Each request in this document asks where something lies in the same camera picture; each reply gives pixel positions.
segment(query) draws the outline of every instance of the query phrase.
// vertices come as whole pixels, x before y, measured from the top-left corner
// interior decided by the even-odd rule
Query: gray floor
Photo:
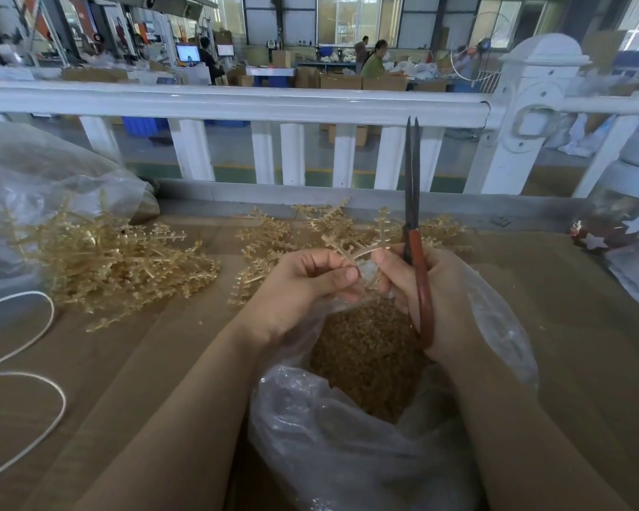
[[[90,148],[85,132],[70,120],[34,119],[34,124],[67,141]],[[153,145],[144,137],[130,136],[125,128],[114,126],[121,152],[128,162],[177,164],[172,145]],[[207,127],[208,145],[215,165],[253,167],[251,127]],[[468,139],[468,133],[448,131],[440,153],[436,174],[465,178],[476,152],[477,143]],[[273,124],[274,162],[281,167],[279,124]],[[367,143],[355,150],[355,171],[374,171],[379,154],[379,136],[368,136]],[[328,133],[318,124],[305,125],[305,162],[308,169],[331,170],[334,146],[328,143]],[[585,167],[588,159],[572,157],[554,150],[542,149],[537,165]]]

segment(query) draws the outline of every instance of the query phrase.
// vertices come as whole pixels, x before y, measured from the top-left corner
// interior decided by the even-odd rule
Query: person's left hand
[[[362,299],[365,289],[359,278],[357,267],[329,249],[287,253],[236,318],[256,338],[275,343],[318,299]]]

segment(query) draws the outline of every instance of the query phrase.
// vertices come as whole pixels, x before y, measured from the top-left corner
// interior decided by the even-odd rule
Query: red scissors handle
[[[417,335],[416,346],[422,350],[427,350],[433,344],[435,330],[431,285],[428,282],[428,266],[426,265],[424,247],[421,243],[421,232],[419,230],[410,230],[408,238],[411,263],[414,266],[416,277],[416,293],[419,300],[419,333],[416,334],[414,326],[412,326],[412,330]]]

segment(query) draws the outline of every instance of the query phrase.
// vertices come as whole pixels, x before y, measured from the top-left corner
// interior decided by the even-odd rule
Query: person's right hand
[[[388,293],[392,290],[396,308],[409,314],[418,330],[416,277],[414,268],[402,259],[404,250],[404,244],[377,249],[372,253],[372,260],[382,271],[379,291]],[[485,341],[476,325],[467,295],[463,262],[454,253],[442,249],[424,248],[424,254],[435,317],[433,345],[425,353],[432,360],[444,364],[455,352],[465,349],[469,342]]]

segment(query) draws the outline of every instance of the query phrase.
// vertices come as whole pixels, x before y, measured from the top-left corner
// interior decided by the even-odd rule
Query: monitor with white screen
[[[199,48],[196,45],[177,45],[178,59],[182,62],[200,62]]]
[[[218,45],[218,55],[221,57],[234,57],[234,46]]]

